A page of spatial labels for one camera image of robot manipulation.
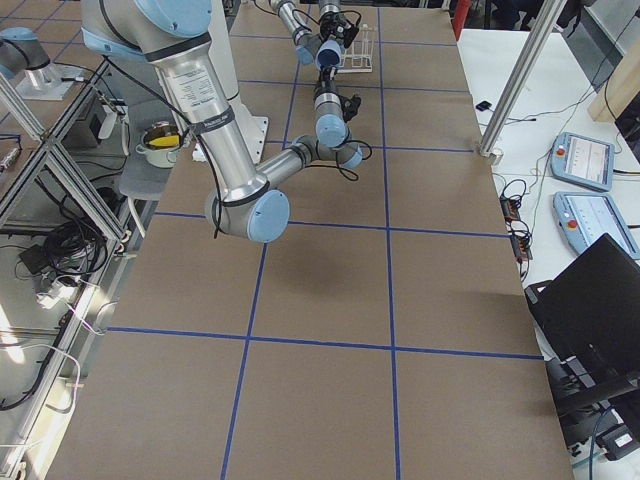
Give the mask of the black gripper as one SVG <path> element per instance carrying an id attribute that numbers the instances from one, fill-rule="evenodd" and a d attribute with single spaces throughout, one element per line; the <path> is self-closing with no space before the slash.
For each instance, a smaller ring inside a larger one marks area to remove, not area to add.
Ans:
<path id="1" fill-rule="evenodd" d="M 323 67 L 319 74 L 319 84 L 321 86 L 332 86 L 335 84 L 334 77 L 337 73 L 335 66 Z"/>
<path id="2" fill-rule="evenodd" d="M 344 48 L 349 48 L 359 33 L 359 23 L 339 12 L 326 12 L 320 18 L 319 27 L 322 42 L 334 40 Z"/>

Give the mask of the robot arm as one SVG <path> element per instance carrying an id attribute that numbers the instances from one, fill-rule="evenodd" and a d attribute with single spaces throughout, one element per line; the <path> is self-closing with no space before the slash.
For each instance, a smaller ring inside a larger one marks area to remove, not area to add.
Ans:
<path id="1" fill-rule="evenodd" d="M 356 180 L 362 142 L 347 125 L 361 99 L 338 93 L 335 76 L 343 52 L 359 32 L 337 1 L 321 1 L 318 28 L 311 29 L 292 1 L 272 1 L 302 65 L 318 70 L 313 102 L 315 132 L 298 137 L 278 155 L 261 161 L 267 119 L 254 117 L 238 95 L 228 27 L 219 1 L 84 1 L 85 45 L 107 60 L 152 65 L 186 135 L 199 143 L 214 175 L 205 206 L 216 232 L 270 243 L 285 231 L 290 204 L 279 185 L 320 161 Z"/>
<path id="2" fill-rule="evenodd" d="M 300 10 L 294 1 L 268 1 L 268 8 L 254 5 L 264 13 L 280 18 L 295 45 L 299 62 L 315 64 L 319 70 L 339 67 L 343 52 L 356 39 L 361 14 L 343 10 L 339 1 L 319 1 L 319 19 L 315 20 Z"/>

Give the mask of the second robot base grey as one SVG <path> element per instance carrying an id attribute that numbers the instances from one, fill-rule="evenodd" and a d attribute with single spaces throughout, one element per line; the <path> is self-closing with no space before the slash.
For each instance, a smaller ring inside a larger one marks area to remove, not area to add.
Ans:
<path id="1" fill-rule="evenodd" d="M 1 74 L 11 80 L 24 73 L 16 87 L 26 100 L 61 101 L 71 88 L 35 33 L 26 27 L 1 31 Z"/>

